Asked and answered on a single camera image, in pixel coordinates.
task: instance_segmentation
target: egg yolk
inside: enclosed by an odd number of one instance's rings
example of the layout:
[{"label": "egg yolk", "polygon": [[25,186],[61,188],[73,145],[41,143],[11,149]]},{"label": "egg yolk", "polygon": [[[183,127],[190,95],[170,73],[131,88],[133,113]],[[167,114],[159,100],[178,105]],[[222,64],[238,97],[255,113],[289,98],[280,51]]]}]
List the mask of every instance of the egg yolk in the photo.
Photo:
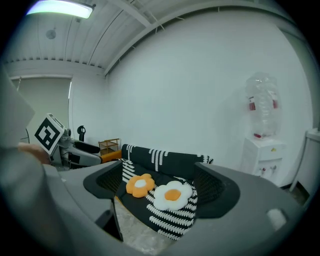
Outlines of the egg yolk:
[{"label": "egg yolk", "polygon": [[164,198],[170,201],[176,201],[181,195],[181,192],[177,189],[170,189],[164,194]]}]

